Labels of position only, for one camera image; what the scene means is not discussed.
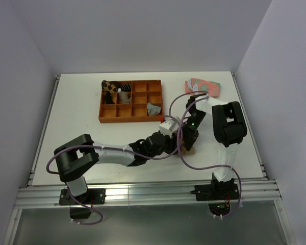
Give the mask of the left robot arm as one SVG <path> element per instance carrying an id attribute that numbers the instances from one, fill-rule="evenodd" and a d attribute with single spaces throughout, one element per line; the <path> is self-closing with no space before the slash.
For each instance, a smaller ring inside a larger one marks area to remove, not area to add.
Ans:
<path id="1" fill-rule="evenodd" d="M 67 185 L 71 198 L 78 204 L 90 198 L 84 174 L 96 164 L 119 164 L 126 167 L 144 165 L 162 153 L 177 153 L 177 133 L 153 133 L 127 145 L 107 145 L 94 142 L 83 134 L 55 149 L 54 157 L 60 180 Z"/>

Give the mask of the argyle beige orange sock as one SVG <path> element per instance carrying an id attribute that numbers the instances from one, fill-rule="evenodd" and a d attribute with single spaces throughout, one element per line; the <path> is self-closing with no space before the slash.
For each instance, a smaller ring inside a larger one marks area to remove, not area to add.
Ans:
<path id="1" fill-rule="evenodd" d="M 194 155 L 194 154 L 195 154 L 195 148 L 192 147 L 190 150 L 187 150 L 187 149 L 185 148 L 185 146 L 182 145 L 182 146 L 181 146 L 181 152 L 182 152 L 183 155 Z"/>

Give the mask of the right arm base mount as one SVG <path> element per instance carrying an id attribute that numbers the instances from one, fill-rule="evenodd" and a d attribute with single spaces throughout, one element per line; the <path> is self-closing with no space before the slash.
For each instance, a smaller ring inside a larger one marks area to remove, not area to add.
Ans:
<path id="1" fill-rule="evenodd" d="M 236 184 L 228 189 L 215 189 L 212 184 L 195 185 L 190 193 L 195 195 L 197 201 L 237 200 L 240 194 Z"/>

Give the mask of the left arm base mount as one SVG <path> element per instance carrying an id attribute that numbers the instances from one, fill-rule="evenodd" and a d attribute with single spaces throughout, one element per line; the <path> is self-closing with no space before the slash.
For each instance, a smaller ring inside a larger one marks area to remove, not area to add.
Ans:
<path id="1" fill-rule="evenodd" d="M 104 188 L 90 188 L 85 194 L 74 198 L 85 205 L 102 205 L 105 203 L 105 197 L 106 190 Z M 59 198 L 59 205 L 69 206 L 76 204 L 77 202 L 72 199 L 70 192 L 66 188 L 62 189 Z"/>

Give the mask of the grey ankle sock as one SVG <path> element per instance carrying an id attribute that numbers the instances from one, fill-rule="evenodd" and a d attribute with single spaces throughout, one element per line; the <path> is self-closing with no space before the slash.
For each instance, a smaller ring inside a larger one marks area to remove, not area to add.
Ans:
<path id="1" fill-rule="evenodd" d="M 161 113 L 161 107 L 153 105 L 151 103 L 147 103 L 147 114 L 148 116 L 156 116 Z"/>

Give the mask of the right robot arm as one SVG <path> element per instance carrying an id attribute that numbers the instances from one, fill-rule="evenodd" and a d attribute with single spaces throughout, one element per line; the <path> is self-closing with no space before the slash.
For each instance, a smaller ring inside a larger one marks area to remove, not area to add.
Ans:
<path id="1" fill-rule="evenodd" d="M 182 126 L 182 146 L 191 150 L 196 142 L 198 127 L 208 114 L 212 118 L 213 134 L 219 143 L 216 163 L 211 166 L 212 179 L 210 184 L 196 185 L 191 192 L 197 201 L 237 200 L 241 197 L 241 183 L 234 170 L 239 145 L 247 135 L 247 126 L 241 105 L 238 101 L 223 102 L 207 94 L 192 95 L 187 101 L 186 112 L 190 114 Z"/>

